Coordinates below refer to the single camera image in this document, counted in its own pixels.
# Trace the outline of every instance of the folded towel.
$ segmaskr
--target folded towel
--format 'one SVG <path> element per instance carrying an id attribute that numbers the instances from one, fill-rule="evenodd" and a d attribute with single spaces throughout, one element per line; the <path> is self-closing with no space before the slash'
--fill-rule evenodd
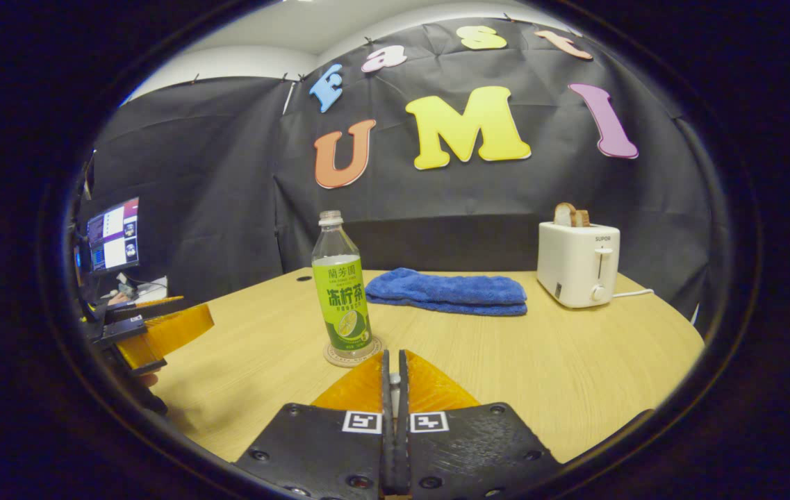
<path id="1" fill-rule="evenodd" d="M 367 301 L 413 305 L 442 313 L 520 316 L 527 313 L 527 294 L 506 276 L 430 276 L 398 268 L 367 284 Z"/>

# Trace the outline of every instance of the black backdrop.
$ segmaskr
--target black backdrop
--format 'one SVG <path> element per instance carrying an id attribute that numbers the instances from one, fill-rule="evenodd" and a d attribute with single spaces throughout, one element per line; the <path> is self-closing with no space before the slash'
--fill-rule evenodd
<path id="1" fill-rule="evenodd" d="M 220 78 L 122 106 L 96 140 L 92 201 L 80 221 L 140 197 L 136 279 L 207 301 L 281 273 L 270 133 L 289 83 Z M 115 288 L 115 274 L 99 292 Z"/>
<path id="2" fill-rule="evenodd" d="M 473 51 L 455 34 L 486 25 L 508 41 Z M 581 60 L 534 31 L 549 29 L 591 53 Z M 407 61 L 375 73 L 368 54 L 401 44 Z M 343 94 L 326 113 L 309 88 L 340 63 Z M 607 90 L 635 159 L 598 151 L 598 128 L 569 83 Z M 404 106 L 440 96 L 462 112 L 475 88 L 509 88 L 509 107 L 532 155 L 447 167 L 413 166 L 416 121 Z M 150 92 L 121 107 L 97 140 L 90 213 L 142 196 L 142 278 L 205 301 L 309 265 L 318 213 L 339 209 L 366 269 L 535 269 L 537 224 L 556 203 L 589 210 L 620 229 L 620 272 L 703 330 L 725 297 L 719 269 L 728 234 L 715 224 L 720 190 L 702 139 L 656 83 L 588 37 L 501 19 L 415 26 L 319 67 L 302 83 L 220 78 Z M 337 167 L 351 160 L 348 127 L 372 118 L 370 159 L 359 180 L 322 189 L 314 142 L 340 131 Z M 480 146 L 481 139 L 475 145 Z"/>

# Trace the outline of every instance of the power cord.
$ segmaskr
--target power cord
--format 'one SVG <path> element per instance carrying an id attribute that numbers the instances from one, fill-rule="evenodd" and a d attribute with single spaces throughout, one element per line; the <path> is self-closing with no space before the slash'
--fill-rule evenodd
<path id="1" fill-rule="evenodd" d="M 141 283 L 142 285 L 157 285 L 157 287 L 163 287 L 163 288 L 166 288 L 167 290 L 169 290 L 169 287 L 167 287 L 166 285 L 163 285 L 163 283 L 155 283 L 153 281 L 141 281 L 140 279 L 133 279 L 133 278 L 131 278 L 131 276 L 128 276 L 124 272 L 121 272 L 120 274 L 124 275 L 125 278 L 128 279 L 129 281 L 135 281 L 136 283 Z"/>
<path id="2" fill-rule="evenodd" d="M 644 295 L 644 294 L 653 294 L 651 288 L 646 288 L 645 290 L 639 290 L 637 292 L 624 292 L 623 294 L 613 294 L 611 297 L 632 297 L 632 295 Z"/>

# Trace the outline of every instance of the table surface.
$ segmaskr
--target table surface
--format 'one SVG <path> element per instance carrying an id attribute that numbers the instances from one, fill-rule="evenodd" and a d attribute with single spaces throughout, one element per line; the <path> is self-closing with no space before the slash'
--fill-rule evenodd
<path id="1" fill-rule="evenodd" d="M 380 275 L 364 270 L 365 282 Z M 397 363 L 410 349 L 482 404 L 509 403 L 559 462 L 655 408 L 697 360 L 703 341 L 654 294 L 570 310 L 535 272 L 502 275 L 527 292 L 519 317 L 482 317 L 369 304 L 373 335 Z M 154 394 L 189 439 L 233 462 L 288 402 L 309 404 L 347 368 L 322 355 L 328 337 L 311 269 L 210 301 L 215 326 L 166 357 Z M 643 287 L 618 275 L 615 292 Z"/>

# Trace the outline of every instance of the orange letter u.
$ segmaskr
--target orange letter u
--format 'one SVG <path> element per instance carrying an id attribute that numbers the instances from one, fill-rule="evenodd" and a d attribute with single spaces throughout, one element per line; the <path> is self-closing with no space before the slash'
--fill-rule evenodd
<path id="1" fill-rule="evenodd" d="M 354 136 L 354 152 L 348 167 L 336 168 L 336 142 L 342 137 L 341 132 L 330 132 L 315 140 L 318 156 L 315 159 L 315 180 L 325 189 L 341 188 L 357 181 L 367 168 L 370 157 L 370 129 L 376 126 L 376 120 L 363 120 L 348 127 L 348 133 Z"/>

